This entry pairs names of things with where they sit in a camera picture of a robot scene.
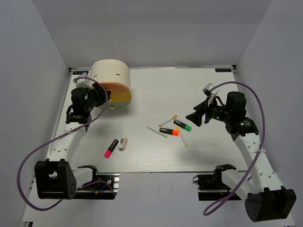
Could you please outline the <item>orange container drawer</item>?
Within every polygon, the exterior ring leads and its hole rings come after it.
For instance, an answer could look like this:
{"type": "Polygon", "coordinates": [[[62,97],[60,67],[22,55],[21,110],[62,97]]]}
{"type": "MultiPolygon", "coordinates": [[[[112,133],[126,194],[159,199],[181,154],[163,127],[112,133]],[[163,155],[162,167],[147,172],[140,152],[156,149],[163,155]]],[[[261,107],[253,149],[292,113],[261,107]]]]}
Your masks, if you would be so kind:
{"type": "Polygon", "coordinates": [[[118,110],[128,107],[132,100],[132,93],[126,85],[117,82],[103,82],[101,85],[111,92],[106,106],[107,110],[118,110]]]}

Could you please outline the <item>white marker dark yellow cap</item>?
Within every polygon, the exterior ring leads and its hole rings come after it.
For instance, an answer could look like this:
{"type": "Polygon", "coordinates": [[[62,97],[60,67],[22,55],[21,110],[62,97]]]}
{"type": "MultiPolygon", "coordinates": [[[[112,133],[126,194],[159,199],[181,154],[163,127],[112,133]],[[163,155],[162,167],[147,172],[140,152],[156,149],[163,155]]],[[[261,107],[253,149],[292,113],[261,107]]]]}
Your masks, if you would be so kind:
{"type": "Polygon", "coordinates": [[[163,125],[169,123],[170,121],[173,121],[173,120],[176,119],[176,118],[177,118],[177,115],[172,116],[171,118],[169,118],[169,119],[166,120],[165,122],[160,123],[160,124],[159,124],[159,127],[161,127],[161,126],[163,126],[163,125]]]}

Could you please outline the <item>white acrylic marker yellow cap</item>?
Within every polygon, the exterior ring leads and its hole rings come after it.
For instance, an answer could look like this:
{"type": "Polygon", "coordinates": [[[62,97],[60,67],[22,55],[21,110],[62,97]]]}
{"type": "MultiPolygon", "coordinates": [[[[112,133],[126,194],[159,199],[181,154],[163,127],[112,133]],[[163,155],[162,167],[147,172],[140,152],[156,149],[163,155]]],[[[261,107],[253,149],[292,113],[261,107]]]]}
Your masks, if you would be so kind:
{"type": "Polygon", "coordinates": [[[181,137],[181,139],[182,139],[184,145],[185,145],[186,147],[188,147],[188,143],[187,143],[187,141],[185,140],[185,138],[184,138],[184,136],[183,136],[183,134],[182,134],[182,132],[181,132],[181,130],[180,130],[180,128],[179,128],[178,126],[177,126],[177,130],[178,130],[178,133],[179,133],[179,135],[180,135],[180,137],[181,137]]]}

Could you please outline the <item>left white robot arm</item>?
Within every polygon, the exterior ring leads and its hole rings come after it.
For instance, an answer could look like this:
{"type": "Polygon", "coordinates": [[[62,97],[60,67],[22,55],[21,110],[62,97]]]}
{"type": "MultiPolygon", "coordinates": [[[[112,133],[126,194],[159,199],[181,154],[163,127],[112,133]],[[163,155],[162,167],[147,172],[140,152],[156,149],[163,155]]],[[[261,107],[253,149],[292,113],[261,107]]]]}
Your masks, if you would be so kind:
{"type": "Polygon", "coordinates": [[[86,164],[72,168],[70,163],[89,129],[91,111],[105,104],[110,95],[110,90],[101,88],[98,83],[71,91],[71,105],[67,109],[65,121],[67,135],[59,139],[44,161],[38,161],[35,165],[40,199],[71,200],[83,185],[91,189],[99,186],[100,177],[96,174],[95,166],[86,164]]]}

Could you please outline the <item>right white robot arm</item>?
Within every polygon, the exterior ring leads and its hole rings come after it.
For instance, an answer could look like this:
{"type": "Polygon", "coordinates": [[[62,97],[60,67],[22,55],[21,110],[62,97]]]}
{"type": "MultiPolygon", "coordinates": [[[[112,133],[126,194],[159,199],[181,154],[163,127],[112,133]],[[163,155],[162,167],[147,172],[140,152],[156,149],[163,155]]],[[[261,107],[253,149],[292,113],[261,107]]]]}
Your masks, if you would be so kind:
{"type": "Polygon", "coordinates": [[[261,138],[254,121],[246,116],[245,95],[232,91],[227,94],[224,105],[218,105],[219,101],[217,96],[207,97],[186,119],[198,127],[211,119],[223,122],[248,169],[241,175],[233,165],[217,166],[214,184],[221,189],[231,188],[244,201],[247,215],[253,222],[287,218],[296,201],[295,192],[283,186],[265,151],[259,148],[261,138]]]}

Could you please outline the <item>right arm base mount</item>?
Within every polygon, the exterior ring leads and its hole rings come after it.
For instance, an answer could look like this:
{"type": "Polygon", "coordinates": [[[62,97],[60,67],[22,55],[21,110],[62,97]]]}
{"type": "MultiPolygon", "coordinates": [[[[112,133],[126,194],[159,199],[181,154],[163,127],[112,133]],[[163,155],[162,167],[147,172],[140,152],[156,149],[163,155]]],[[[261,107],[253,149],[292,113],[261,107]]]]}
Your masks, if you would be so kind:
{"type": "Polygon", "coordinates": [[[232,189],[222,182],[222,172],[229,173],[236,170],[231,164],[216,166],[212,173],[198,174],[192,178],[193,183],[197,184],[199,201],[216,201],[229,195],[232,189]]]}

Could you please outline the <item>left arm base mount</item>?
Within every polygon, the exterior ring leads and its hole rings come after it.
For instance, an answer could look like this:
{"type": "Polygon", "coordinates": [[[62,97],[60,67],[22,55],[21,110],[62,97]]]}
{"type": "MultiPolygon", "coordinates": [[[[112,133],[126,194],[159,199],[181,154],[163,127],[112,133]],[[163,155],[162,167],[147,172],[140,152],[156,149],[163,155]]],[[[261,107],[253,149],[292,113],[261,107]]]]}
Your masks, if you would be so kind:
{"type": "Polygon", "coordinates": [[[113,200],[118,192],[119,173],[100,173],[96,166],[84,165],[73,174],[77,185],[74,199],[113,200]]]}

